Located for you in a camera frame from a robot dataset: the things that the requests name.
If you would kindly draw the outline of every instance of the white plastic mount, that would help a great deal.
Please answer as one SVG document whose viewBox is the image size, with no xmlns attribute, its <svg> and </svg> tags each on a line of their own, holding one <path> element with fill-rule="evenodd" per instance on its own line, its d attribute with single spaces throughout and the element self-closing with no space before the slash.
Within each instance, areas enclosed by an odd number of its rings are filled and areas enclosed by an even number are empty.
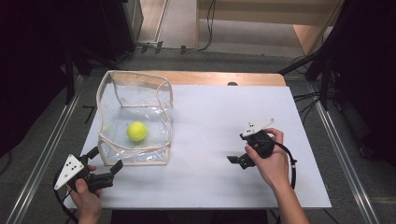
<svg viewBox="0 0 396 224">
<path fill-rule="evenodd" d="M 82 169 L 84 169 L 84 165 L 75 156 L 70 154 L 64 163 L 64 168 L 58 177 L 58 181 L 56 181 L 54 189 L 58 190 L 63 187 L 67 181 L 77 175 Z"/>
<path fill-rule="evenodd" d="M 257 133 L 274 122 L 275 122 L 275 119 L 262 120 L 262 121 L 258 121 L 258 122 L 250 122 L 248 124 L 248 127 L 245 129 L 245 131 L 242 132 L 242 136 L 246 137 L 246 136 L 252 135 L 254 133 Z"/>
</svg>

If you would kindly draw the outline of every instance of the white tabletop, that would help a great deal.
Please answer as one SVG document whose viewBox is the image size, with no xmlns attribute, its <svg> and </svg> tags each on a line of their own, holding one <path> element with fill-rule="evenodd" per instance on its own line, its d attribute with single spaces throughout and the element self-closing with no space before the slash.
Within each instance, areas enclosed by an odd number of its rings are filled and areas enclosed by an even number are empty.
<svg viewBox="0 0 396 224">
<path fill-rule="evenodd" d="M 277 207 L 257 167 L 243 170 L 227 156 L 245 153 L 239 134 L 250 121 L 275 119 L 297 160 L 295 191 L 303 208 L 331 207 L 288 87 L 174 85 L 174 138 L 166 165 L 124 166 L 103 190 L 108 209 L 254 209 Z M 81 154 L 97 144 L 96 113 Z M 89 162 L 107 173 L 100 156 Z M 70 198 L 67 207 L 75 207 Z"/>
</svg>

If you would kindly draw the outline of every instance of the human hand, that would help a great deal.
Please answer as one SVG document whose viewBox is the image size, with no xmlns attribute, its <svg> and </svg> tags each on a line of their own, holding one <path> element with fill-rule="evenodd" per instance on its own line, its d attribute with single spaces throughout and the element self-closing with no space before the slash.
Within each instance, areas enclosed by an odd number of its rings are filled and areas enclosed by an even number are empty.
<svg viewBox="0 0 396 224">
<path fill-rule="evenodd" d="M 89 169 L 94 171 L 96 167 L 89 166 Z M 98 189 L 94 194 L 91 193 L 87 182 L 82 178 L 76 181 L 76 189 L 77 192 L 71 190 L 70 195 L 79 212 L 78 223 L 98 223 L 102 214 L 102 205 L 99 200 L 102 190 Z"/>
<path fill-rule="evenodd" d="M 272 139 L 283 144 L 283 133 L 280 130 L 270 128 L 264 131 L 273 134 Z M 264 181 L 272 189 L 290 184 L 288 154 L 282 148 L 275 145 L 272 155 L 266 159 L 261 158 L 249 145 L 245 146 L 245 151 L 259 168 Z"/>
</svg>

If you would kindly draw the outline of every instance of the transparent pouch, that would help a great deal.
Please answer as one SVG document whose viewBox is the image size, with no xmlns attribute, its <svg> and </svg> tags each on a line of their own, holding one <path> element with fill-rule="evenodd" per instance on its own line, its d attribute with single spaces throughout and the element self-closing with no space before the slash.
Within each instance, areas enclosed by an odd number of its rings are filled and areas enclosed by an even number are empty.
<svg viewBox="0 0 396 224">
<path fill-rule="evenodd" d="M 172 86 L 165 77 L 130 71 L 108 71 L 96 94 L 100 115 L 98 148 L 104 165 L 166 164 L 173 137 Z M 142 122 L 146 137 L 127 134 L 132 122 Z"/>
</svg>

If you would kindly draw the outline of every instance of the tennis ball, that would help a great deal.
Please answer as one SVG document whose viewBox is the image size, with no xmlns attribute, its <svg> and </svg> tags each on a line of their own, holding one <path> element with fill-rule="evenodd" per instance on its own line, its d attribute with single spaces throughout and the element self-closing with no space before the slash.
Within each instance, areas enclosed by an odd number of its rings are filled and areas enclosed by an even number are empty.
<svg viewBox="0 0 396 224">
<path fill-rule="evenodd" d="M 134 142 L 142 141 L 148 134 L 146 125 L 140 121 L 132 122 L 126 131 L 129 139 Z"/>
</svg>

